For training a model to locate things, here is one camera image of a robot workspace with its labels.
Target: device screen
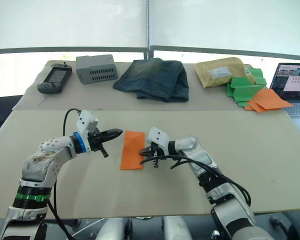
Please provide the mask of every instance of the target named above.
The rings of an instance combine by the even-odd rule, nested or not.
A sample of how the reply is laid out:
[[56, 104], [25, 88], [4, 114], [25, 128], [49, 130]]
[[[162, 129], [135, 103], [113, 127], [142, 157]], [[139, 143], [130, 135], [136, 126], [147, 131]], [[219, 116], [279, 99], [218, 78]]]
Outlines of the device screen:
[[300, 64], [279, 64], [270, 88], [284, 100], [300, 101]]
[[67, 73], [66, 70], [55, 69], [49, 79], [49, 82], [56, 83], [56, 84], [61, 83], [61, 81], [64, 78], [64, 76], [66, 75], [66, 73]]

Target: table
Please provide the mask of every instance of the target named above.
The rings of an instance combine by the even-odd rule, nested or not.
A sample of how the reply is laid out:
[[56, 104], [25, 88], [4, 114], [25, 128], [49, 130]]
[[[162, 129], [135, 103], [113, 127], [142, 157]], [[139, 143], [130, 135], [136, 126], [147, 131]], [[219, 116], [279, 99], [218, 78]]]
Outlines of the table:
[[[13, 203], [26, 157], [61, 136], [65, 110], [15, 110], [0, 129], [0, 218]], [[300, 209], [300, 132], [285, 111], [92, 111], [100, 130], [148, 132], [170, 139], [197, 136], [222, 172], [251, 194], [257, 213]], [[75, 131], [69, 115], [66, 133]], [[120, 170], [124, 135], [104, 144], [109, 153], [80, 154], [58, 177], [61, 218], [210, 214], [211, 205], [186, 165]]]
[[[49, 61], [34, 83], [26, 90], [14, 110], [67, 110], [80, 108], [107, 111], [243, 111], [241, 107], [226, 96], [225, 86], [203, 88], [195, 72], [194, 64], [184, 64], [189, 84], [189, 101], [166, 103], [151, 99], [136, 99], [134, 92], [121, 92], [113, 89], [116, 80], [101, 81], [83, 85], [72, 66], [72, 75], [63, 91], [56, 95], [44, 95], [38, 92], [37, 84], [42, 83], [51, 71], [51, 65], [62, 61]], [[117, 62], [118, 75], [122, 75], [131, 63]]]

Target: denim jeans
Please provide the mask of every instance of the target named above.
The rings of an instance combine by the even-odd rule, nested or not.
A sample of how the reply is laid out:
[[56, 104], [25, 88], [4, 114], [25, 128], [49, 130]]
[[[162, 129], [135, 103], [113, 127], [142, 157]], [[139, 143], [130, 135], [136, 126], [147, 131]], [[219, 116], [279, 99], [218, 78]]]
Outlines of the denim jeans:
[[113, 88], [136, 92], [137, 99], [166, 103], [189, 100], [187, 74], [180, 61], [163, 61], [160, 58], [134, 60]]

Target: orange cloth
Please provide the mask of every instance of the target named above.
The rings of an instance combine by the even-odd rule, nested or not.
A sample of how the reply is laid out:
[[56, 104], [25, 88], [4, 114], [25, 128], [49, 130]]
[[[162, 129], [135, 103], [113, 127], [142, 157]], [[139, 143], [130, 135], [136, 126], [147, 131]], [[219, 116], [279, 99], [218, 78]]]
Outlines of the orange cloth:
[[244, 109], [245, 110], [254, 110], [252, 107], [250, 107], [250, 106], [244, 106]]
[[257, 103], [265, 110], [293, 107], [289, 102], [282, 100], [273, 89], [263, 88], [258, 91], [251, 102]]
[[250, 105], [250, 107], [253, 109], [253, 110], [255, 110], [257, 113], [263, 113], [263, 112], [265, 112], [265, 111], [267, 111], [267, 110], [265, 110], [262, 106], [260, 106], [260, 105], [258, 105], [256, 102], [254, 102], [254, 101], [248, 101], [247, 102], [249, 105]]
[[121, 170], [143, 169], [140, 162], [144, 159], [139, 154], [145, 148], [145, 133], [141, 131], [126, 131], [121, 159]]

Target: robotic arm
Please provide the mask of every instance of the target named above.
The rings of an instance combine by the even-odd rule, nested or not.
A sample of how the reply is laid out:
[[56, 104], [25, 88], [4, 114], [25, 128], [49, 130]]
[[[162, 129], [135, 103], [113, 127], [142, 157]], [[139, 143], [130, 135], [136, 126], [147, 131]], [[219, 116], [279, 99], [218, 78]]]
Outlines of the robotic arm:
[[[170, 141], [164, 131], [153, 127], [147, 141], [151, 146], [141, 150], [140, 154], [144, 156], [151, 158], [178, 155], [205, 164], [222, 174], [216, 162], [203, 150], [195, 137], [188, 136]], [[153, 160], [153, 165], [156, 168], [159, 166], [158, 159]], [[195, 163], [189, 163], [189, 166], [197, 177], [199, 185], [206, 192], [210, 204], [213, 205], [211, 215], [223, 238], [274, 240], [266, 231], [256, 226], [255, 215], [237, 186]]]
[[118, 137], [121, 129], [100, 132], [98, 120], [86, 110], [80, 111], [78, 132], [72, 136], [43, 142], [22, 168], [22, 178], [13, 205], [8, 208], [0, 240], [44, 240], [47, 225], [42, 222], [48, 200], [61, 167], [77, 154], [100, 150], [108, 157], [102, 143]]

